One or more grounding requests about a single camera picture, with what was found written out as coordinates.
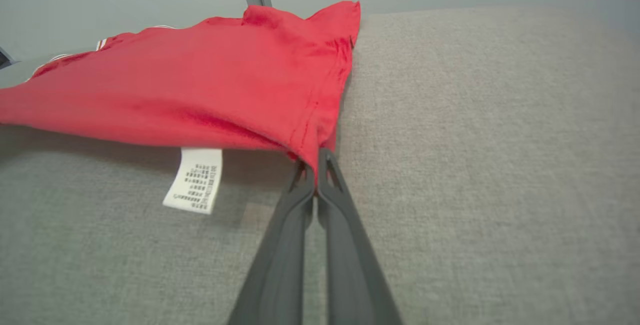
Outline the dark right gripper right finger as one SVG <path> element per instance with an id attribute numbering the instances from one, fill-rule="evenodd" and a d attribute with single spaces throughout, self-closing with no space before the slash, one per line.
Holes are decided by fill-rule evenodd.
<path id="1" fill-rule="evenodd" d="M 338 159 L 329 148 L 318 154 L 317 194 L 318 218 L 326 232 L 327 322 L 402 324 Z"/>

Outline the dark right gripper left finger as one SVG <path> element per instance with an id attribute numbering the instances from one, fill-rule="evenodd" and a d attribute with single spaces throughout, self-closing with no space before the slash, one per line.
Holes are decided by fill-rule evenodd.
<path id="1" fill-rule="evenodd" d="M 301 325 L 306 230 L 313 217 L 314 173 L 300 159 L 287 179 L 229 325 Z"/>

